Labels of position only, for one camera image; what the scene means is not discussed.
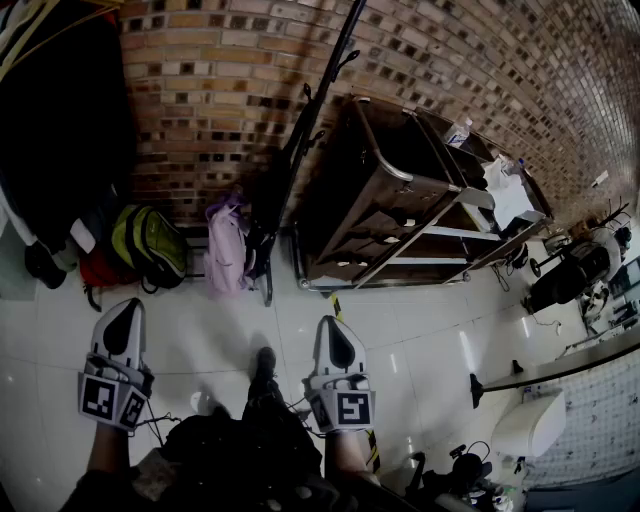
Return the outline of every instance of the black shoe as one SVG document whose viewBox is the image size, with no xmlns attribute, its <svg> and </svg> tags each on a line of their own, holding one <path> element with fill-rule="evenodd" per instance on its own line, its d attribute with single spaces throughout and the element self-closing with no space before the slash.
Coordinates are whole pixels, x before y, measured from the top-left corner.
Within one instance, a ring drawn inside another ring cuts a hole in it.
<svg viewBox="0 0 640 512">
<path fill-rule="evenodd" d="M 271 347 L 263 347 L 256 355 L 256 377 L 273 379 L 276 369 L 276 353 Z"/>
</svg>

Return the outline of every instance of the green backpack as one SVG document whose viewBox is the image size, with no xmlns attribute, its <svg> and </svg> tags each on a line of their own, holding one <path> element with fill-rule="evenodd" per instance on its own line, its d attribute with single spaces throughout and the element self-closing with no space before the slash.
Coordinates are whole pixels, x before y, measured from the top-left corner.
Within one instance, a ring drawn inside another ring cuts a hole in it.
<svg viewBox="0 0 640 512">
<path fill-rule="evenodd" d="M 175 288 L 187 273 L 187 242 L 176 227 L 151 206 L 129 205 L 113 228 L 118 255 L 150 284 Z"/>
</svg>

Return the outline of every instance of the white container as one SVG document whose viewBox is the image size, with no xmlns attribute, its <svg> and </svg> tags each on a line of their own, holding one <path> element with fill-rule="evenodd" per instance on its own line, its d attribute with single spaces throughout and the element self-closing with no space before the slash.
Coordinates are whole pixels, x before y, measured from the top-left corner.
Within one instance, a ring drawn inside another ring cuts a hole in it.
<svg viewBox="0 0 640 512">
<path fill-rule="evenodd" d="M 464 125 L 453 123 L 451 128 L 447 130 L 447 133 L 444 134 L 444 142 L 454 148 L 462 146 L 464 141 L 467 140 L 467 137 L 469 137 L 472 123 L 473 121 L 469 118 L 467 118 Z"/>
<path fill-rule="evenodd" d="M 564 392 L 518 405 L 502 418 L 491 436 L 491 449 L 513 457 L 540 457 L 567 425 Z"/>
</svg>

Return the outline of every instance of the patterned curtain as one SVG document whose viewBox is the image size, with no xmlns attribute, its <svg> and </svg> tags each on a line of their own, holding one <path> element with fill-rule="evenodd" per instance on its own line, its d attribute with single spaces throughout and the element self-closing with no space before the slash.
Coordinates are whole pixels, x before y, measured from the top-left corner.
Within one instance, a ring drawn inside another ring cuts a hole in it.
<svg viewBox="0 0 640 512">
<path fill-rule="evenodd" d="M 526 399 L 564 390 L 567 427 L 537 459 L 525 487 L 592 482 L 640 467 L 640 350 L 533 387 Z"/>
</svg>

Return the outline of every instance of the red bag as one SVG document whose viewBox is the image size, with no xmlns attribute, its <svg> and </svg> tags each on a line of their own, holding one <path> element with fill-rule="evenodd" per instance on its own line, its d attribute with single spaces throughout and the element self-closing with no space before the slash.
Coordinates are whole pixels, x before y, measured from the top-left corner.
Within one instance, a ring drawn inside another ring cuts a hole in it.
<svg viewBox="0 0 640 512">
<path fill-rule="evenodd" d="M 140 280 L 140 276 L 126 265 L 110 246 L 96 247 L 80 258 L 80 275 L 85 282 L 87 300 L 98 313 L 102 308 L 93 298 L 93 288 L 106 288 L 119 284 L 131 284 Z"/>
</svg>

